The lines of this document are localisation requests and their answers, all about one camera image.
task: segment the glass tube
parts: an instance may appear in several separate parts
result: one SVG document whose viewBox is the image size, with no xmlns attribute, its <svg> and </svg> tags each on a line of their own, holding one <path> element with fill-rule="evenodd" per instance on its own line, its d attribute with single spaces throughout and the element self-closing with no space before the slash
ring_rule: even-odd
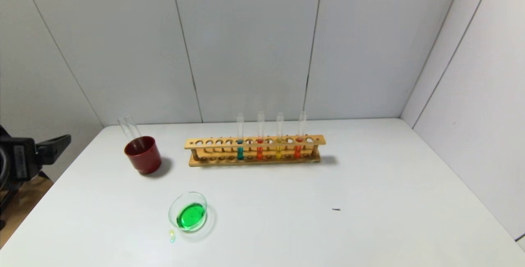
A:
<svg viewBox="0 0 525 267">
<path fill-rule="evenodd" d="M 262 144 L 264 141 L 264 112 L 259 111 L 257 114 L 257 143 Z M 257 159 L 263 159 L 262 147 L 257 147 Z"/>
<path fill-rule="evenodd" d="M 242 113 L 237 114 L 237 144 L 242 144 L 242 125 L 244 124 L 244 116 Z M 244 159 L 244 148 L 237 148 L 237 159 Z"/>
<path fill-rule="evenodd" d="M 301 115 L 299 116 L 299 130 L 297 132 L 297 138 L 296 138 L 296 141 L 299 143 L 303 141 L 305 128 L 306 128 L 306 112 L 303 111 L 301 112 Z M 301 145 L 298 145 L 295 147 L 294 157 L 295 158 L 301 157 Z"/>
<path fill-rule="evenodd" d="M 284 121 L 285 121 L 285 116 L 283 115 L 282 112 L 279 112 L 279 114 L 277 114 L 277 134 L 276 134 L 277 136 L 276 142 L 278 144 L 283 142 L 283 122 Z M 275 150 L 275 158 L 280 159 L 283 156 L 281 149 L 283 149 L 281 146 L 277 146 Z"/>
<path fill-rule="evenodd" d="M 144 150 L 145 145 L 144 141 L 142 141 L 142 135 L 131 116 L 120 117 L 119 125 L 129 142 L 133 145 L 133 148 L 135 148 L 135 151 Z"/>
</svg>

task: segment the white wall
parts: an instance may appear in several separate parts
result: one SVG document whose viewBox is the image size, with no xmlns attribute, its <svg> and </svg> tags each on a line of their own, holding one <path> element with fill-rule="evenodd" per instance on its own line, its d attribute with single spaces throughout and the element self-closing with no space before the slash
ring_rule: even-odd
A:
<svg viewBox="0 0 525 267">
<path fill-rule="evenodd" d="M 0 0 L 0 123 L 36 142 L 71 134 L 53 180 L 102 130 L 32 0 Z"/>
<path fill-rule="evenodd" d="M 201 122 L 175 0 L 34 0 L 103 125 Z"/>
<path fill-rule="evenodd" d="M 451 2 L 321 0 L 310 118 L 399 117 Z"/>
<path fill-rule="evenodd" d="M 518 245 L 525 251 L 525 237 L 518 240 Z"/>
<path fill-rule="evenodd" d="M 401 118 L 414 127 L 481 0 L 454 0 Z"/>
<path fill-rule="evenodd" d="M 317 0 L 177 0 L 204 122 L 298 119 Z"/>
<path fill-rule="evenodd" d="M 482 0 L 414 128 L 514 238 L 525 233 L 523 24 L 523 0 Z"/>
</svg>

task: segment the floor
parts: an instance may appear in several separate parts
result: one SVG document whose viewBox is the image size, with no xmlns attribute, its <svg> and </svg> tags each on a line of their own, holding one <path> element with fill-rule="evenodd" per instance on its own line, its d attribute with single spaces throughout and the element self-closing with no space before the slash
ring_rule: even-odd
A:
<svg viewBox="0 0 525 267">
<path fill-rule="evenodd" d="M 6 222 L 6 226 L 0 231 L 0 249 L 52 185 L 52 181 L 42 177 L 36 177 L 22 185 L 5 212 L 0 215 L 0 219 Z"/>
</svg>

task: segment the yellow liquid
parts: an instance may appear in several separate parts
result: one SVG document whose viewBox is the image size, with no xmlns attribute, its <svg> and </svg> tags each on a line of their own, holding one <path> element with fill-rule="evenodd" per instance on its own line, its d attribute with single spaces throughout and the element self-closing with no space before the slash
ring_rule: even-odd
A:
<svg viewBox="0 0 525 267">
<path fill-rule="evenodd" d="M 276 139 L 276 141 L 278 143 L 282 143 L 283 139 L 279 138 L 279 139 Z M 282 156 L 283 155 L 281 153 L 281 146 L 277 146 L 277 149 L 275 150 L 275 158 L 280 159 Z"/>
</svg>

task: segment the red liquid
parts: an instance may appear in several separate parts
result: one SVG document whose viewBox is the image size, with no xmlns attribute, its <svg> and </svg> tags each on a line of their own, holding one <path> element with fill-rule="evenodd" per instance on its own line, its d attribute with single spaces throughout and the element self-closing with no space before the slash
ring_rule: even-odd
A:
<svg viewBox="0 0 525 267">
<path fill-rule="evenodd" d="M 262 144 L 262 139 L 257 139 L 257 143 Z M 257 147 L 257 159 L 262 160 L 263 159 L 263 149 L 262 147 Z"/>
<path fill-rule="evenodd" d="M 297 142 L 302 142 L 302 138 L 296 138 L 296 141 Z M 295 147 L 294 157 L 295 158 L 300 158 L 301 157 L 301 146 L 296 146 Z"/>
</svg>

